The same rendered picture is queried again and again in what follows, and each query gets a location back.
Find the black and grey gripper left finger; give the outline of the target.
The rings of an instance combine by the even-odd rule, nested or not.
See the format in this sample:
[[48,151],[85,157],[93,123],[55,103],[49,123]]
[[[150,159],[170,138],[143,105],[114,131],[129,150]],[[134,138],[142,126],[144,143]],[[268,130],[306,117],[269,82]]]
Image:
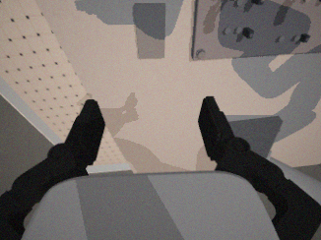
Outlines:
[[96,161],[105,122],[97,101],[87,99],[65,143],[52,147],[47,158],[20,175],[12,189],[0,196],[0,240],[21,240],[24,220],[54,185],[89,175]]

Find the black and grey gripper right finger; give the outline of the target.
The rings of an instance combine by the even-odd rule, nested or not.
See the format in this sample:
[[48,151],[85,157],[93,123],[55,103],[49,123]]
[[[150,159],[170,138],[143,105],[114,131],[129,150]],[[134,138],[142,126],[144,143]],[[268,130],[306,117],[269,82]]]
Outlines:
[[198,125],[207,156],[217,163],[215,170],[243,177],[273,204],[272,222],[279,239],[311,240],[321,224],[321,206],[288,180],[279,166],[234,135],[213,96],[203,98]]

